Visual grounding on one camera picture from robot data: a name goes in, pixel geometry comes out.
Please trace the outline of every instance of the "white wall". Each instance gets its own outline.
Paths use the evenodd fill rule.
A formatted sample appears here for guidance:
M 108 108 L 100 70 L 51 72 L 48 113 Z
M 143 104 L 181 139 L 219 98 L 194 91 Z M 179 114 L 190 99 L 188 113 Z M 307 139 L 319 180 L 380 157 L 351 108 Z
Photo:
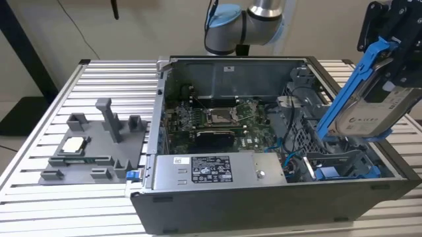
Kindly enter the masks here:
M 0 56 L 0 102 L 16 102 L 24 96 L 41 95 L 1 32 Z
M 156 59 L 204 54 L 208 0 L 119 0 L 115 20 L 108 0 L 60 0 L 101 59 Z M 56 0 L 9 0 L 45 68 L 61 86 L 81 58 L 95 59 Z M 243 9 L 251 0 L 220 0 Z M 283 55 L 356 60 L 358 33 L 368 0 L 296 0 Z M 251 55 L 271 55 L 255 46 Z
M 9 0 L 20 24 L 59 85 L 81 58 L 95 54 L 56 0 Z M 203 55 L 208 0 L 119 0 L 115 20 L 108 0 L 60 0 L 101 59 L 156 59 L 159 55 Z M 223 0 L 247 7 L 250 0 Z M 271 47 L 251 53 L 271 55 Z
M 362 53 L 356 51 L 356 44 L 371 1 L 296 0 L 283 54 L 351 59 L 358 63 Z

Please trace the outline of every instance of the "warning label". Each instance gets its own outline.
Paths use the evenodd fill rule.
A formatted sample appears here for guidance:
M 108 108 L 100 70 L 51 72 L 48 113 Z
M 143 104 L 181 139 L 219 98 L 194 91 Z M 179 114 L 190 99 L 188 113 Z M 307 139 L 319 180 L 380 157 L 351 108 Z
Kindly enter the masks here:
M 192 182 L 232 182 L 230 157 L 192 157 Z

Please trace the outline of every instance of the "blue plastic bracket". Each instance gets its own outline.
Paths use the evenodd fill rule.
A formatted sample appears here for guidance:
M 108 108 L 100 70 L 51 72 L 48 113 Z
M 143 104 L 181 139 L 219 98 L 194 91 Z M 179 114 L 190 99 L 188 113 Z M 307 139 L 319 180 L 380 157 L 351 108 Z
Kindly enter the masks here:
M 356 65 L 356 68 L 346 82 L 344 87 L 342 88 L 340 92 L 338 93 L 334 102 L 324 113 L 316 127 L 318 137 L 323 141 L 330 141 L 331 137 L 328 136 L 328 127 L 335 120 L 344 104 L 347 103 L 348 98 L 351 97 L 355 89 L 358 88 L 359 84 L 366 81 L 371 74 L 372 74 L 372 65 L 379 53 L 384 50 L 394 50 L 397 47 L 397 43 L 387 42 L 382 37 L 378 37 L 378 41 L 372 43 L 362 57 L 360 62 Z M 391 129 L 384 131 L 379 136 L 366 138 L 367 141 L 376 141 L 383 139 L 391 133 Z

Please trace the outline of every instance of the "black cable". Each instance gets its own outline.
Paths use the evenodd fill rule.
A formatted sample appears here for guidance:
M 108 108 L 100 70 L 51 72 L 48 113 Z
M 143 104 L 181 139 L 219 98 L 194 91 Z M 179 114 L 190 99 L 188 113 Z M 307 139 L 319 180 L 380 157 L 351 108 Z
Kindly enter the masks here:
M 218 7 L 218 0 L 214 1 L 212 7 L 211 7 L 211 2 L 212 0 L 210 0 L 210 4 L 208 4 L 208 8 L 207 8 L 207 17 L 206 17 L 206 23 L 204 23 L 204 48 L 207 48 L 207 34 L 208 34 L 208 29 L 210 29 L 210 25 L 211 25 L 211 18 L 214 17 L 215 11 L 216 11 L 216 7 Z
M 12 148 L 9 148 L 9 147 L 5 147 L 5 146 L 3 146 L 3 145 L 0 145 L 0 147 L 4 148 L 4 149 L 8 149 L 9 151 L 17 152 L 17 150 L 15 150 L 15 149 L 12 149 Z
M 73 23 L 73 25 L 75 25 L 75 27 L 76 27 L 76 29 L 77 29 L 77 31 L 79 31 L 79 34 L 80 34 L 80 36 L 81 36 L 81 39 L 83 39 L 84 42 L 85 42 L 85 45 L 89 47 L 89 49 L 91 49 L 92 52 L 95 53 L 97 59 L 100 60 L 100 57 L 99 57 L 97 53 L 95 52 L 95 50 L 92 49 L 91 45 L 88 44 L 87 39 L 85 39 L 85 37 L 84 37 L 84 34 L 81 33 L 81 31 L 80 31 L 80 29 L 79 29 L 79 27 L 77 27 L 77 25 L 76 25 L 76 23 L 75 23 L 72 17 L 71 17 L 69 14 L 67 13 L 67 11 L 65 11 L 65 9 L 64 9 L 64 6 L 63 6 L 63 4 L 61 4 L 61 2 L 60 2 L 60 0 L 56 0 L 56 1 L 57 1 L 59 5 L 60 5 L 60 7 L 61 7 L 61 9 L 63 9 L 64 14 L 67 15 L 68 19 L 69 19 L 71 22 Z
M 295 119 L 295 104 L 292 102 L 292 96 L 291 96 L 291 93 L 290 93 L 290 103 L 291 103 L 291 112 L 290 112 L 290 121 L 288 121 L 288 125 L 287 125 L 287 131 L 286 131 L 286 134 L 283 136 L 283 148 L 286 150 L 286 152 L 288 154 L 291 154 L 291 151 L 287 149 L 286 147 L 286 141 L 287 141 L 287 136 L 288 136 L 288 133 L 290 133 L 290 130 L 291 130 L 291 127 L 292 127 L 292 121 Z
M 204 32 L 207 31 L 207 26 L 208 26 L 208 13 L 210 13 L 211 2 L 212 2 L 212 0 L 210 0 L 208 7 L 207 7 L 206 22 L 204 22 Z
M 302 149 L 302 148 L 299 148 L 298 150 L 295 150 L 296 139 L 298 139 L 299 132 L 300 132 L 302 130 L 306 131 L 306 130 L 304 130 L 304 127 L 300 127 L 300 128 L 299 128 L 299 130 L 298 130 L 298 132 L 296 132 L 296 135 L 295 135 L 295 138 L 294 138 L 294 140 L 292 140 L 292 147 L 291 147 L 292 152 L 296 152 L 296 151 L 299 151 L 299 150 Z
M 310 89 L 315 92 L 315 90 L 311 88 L 311 87 L 307 87 L 307 86 L 298 86 L 296 88 L 292 89 L 292 91 L 290 92 L 290 94 L 292 95 L 292 92 L 296 90 L 296 89 L 300 89 L 300 88 L 304 88 L 304 89 Z

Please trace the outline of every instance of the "cable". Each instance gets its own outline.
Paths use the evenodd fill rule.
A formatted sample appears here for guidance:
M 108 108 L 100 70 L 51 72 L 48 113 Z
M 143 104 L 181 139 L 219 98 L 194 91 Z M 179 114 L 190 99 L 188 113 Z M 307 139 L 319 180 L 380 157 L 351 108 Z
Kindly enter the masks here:
M 286 167 L 287 166 L 287 164 L 288 164 L 288 161 L 290 161 L 290 159 L 291 159 L 291 157 L 295 155 L 295 152 L 294 153 L 291 153 L 291 154 L 288 154 L 288 156 L 287 156 L 287 158 L 286 158 L 286 161 L 284 161 L 284 164 L 283 164 L 283 167 Z
M 91 45 L 88 44 L 87 39 L 85 39 L 85 37 L 84 37 L 84 34 L 81 33 L 81 31 L 80 31 L 80 29 L 79 29 L 79 27 L 77 27 L 77 25 L 76 25 L 76 23 L 75 23 L 72 17 L 71 17 L 69 14 L 67 13 L 67 11 L 65 11 L 65 9 L 64 9 L 64 6 L 63 6 L 63 4 L 61 4 L 61 2 L 60 2 L 60 0 L 56 0 L 56 1 L 57 1 L 59 5 L 60 5 L 63 11 L 64 11 L 64 14 L 67 15 L 68 19 L 69 19 L 71 22 L 73 23 L 73 25 L 75 25 L 75 27 L 76 27 L 76 29 L 77 29 L 77 31 L 79 31 L 79 34 L 80 34 L 80 36 L 81 36 L 81 39 L 83 39 L 84 42 L 85 42 L 85 45 L 89 47 L 89 49 L 92 50 L 95 56 L 96 56 L 97 59 L 100 60 L 100 57 L 99 57 L 97 53 L 95 52 L 95 50 L 92 49 Z
M 292 98 L 291 98 L 291 95 L 290 95 L 290 102 L 291 102 L 291 113 L 290 113 L 290 121 L 288 121 L 288 125 L 287 125 L 287 131 L 286 131 L 286 134 L 283 136 L 283 141 L 287 141 L 287 136 L 288 136 L 288 133 L 290 133 L 290 130 L 291 130 L 291 127 L 292 127 L 292 121 L 295 119 L 295 104 L 292 102 Z M 291 153 L 291 151 L 287 149 L 286 147 L 286 144 L 283 144 L 283 148 L 286 150 L 287 153 Z
M 300 89 L 300 88 L 304 88 L 304 89 L 310 89 L 315 92 L 315 90 L 311 88 L 311 87 L 307 87 L 307 86 L 298 86 L 296 88 L 292 89 L 292 91 L 290 92 L 290 94 L 292 95 L 292 92 L 296 90 L 296 89 Z
M 207 17 L 206 17 L 206 23 L 204 23 L 204 31 L 206 31 L 206 33 L 204 33 L 204 48 L 207 48 L 206 40 L 207 40 L 207 34 L 208 34 L 210 25 L 211 25 L 211 19 L 214 17 L 216 7 L 218 7 L 218 0 L 214 1 L 212 7 L 211 7 L 211 2 L 212 2 L 212 0 L 210 0 L 210 3 L 208 3 Z
M 282 138 L 276 138 L 276 145 L 264 149 L 264 153 L 268 153 L 268 150 L 276 149 L 282 146 Z
M 12 148 L 9 148 L 9 147 L 5 147 L 5 146 L 3 146 L 3 145 L 0 145 L 0 147 L 4 148 L 4 149 L 8 149 L 9 151 L 17 152 L 17 150 L 15 150 L 15 149 L 12 149 Z
M 206 15 L 206 22 L 204 22 L 204 32 L 207 31 L 207 27 L 208 27 L 208 14 L 210 14 L 211 2 L 212 2 L 212 0 L 210 0 L 208 7 L 207 7 L 207 15 Z

